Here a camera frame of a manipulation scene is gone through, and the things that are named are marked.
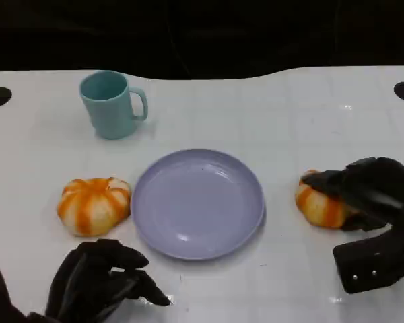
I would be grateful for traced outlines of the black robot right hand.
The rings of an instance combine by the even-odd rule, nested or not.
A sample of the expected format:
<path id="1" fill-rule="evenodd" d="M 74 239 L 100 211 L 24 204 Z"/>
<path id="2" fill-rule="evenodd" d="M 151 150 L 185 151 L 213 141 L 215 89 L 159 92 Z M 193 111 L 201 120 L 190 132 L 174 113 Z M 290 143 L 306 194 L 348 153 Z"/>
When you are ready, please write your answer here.
<path id="1" fill-rule="evenodd" d="M 372 231 L 404 227 L 404 165 L 388 157 L 367 157 L 343 170 L 325 170 L 302 177 L 303 183 L 350 210 L 340 229 Z"/>

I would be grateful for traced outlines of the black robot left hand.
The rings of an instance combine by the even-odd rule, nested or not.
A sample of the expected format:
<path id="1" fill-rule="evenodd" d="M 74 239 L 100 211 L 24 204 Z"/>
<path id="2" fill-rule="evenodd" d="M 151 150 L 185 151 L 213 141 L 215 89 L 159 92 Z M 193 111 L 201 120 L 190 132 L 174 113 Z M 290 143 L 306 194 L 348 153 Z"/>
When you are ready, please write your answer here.
<path id="1" fill-rule="evenodd" d="M 124 299 L 171 304 L 144 271 L 149 260 L 118 240 L 83 242 L 70 251 L 50 286 L 45 314 L 58 322 L 104 322 Z"/>

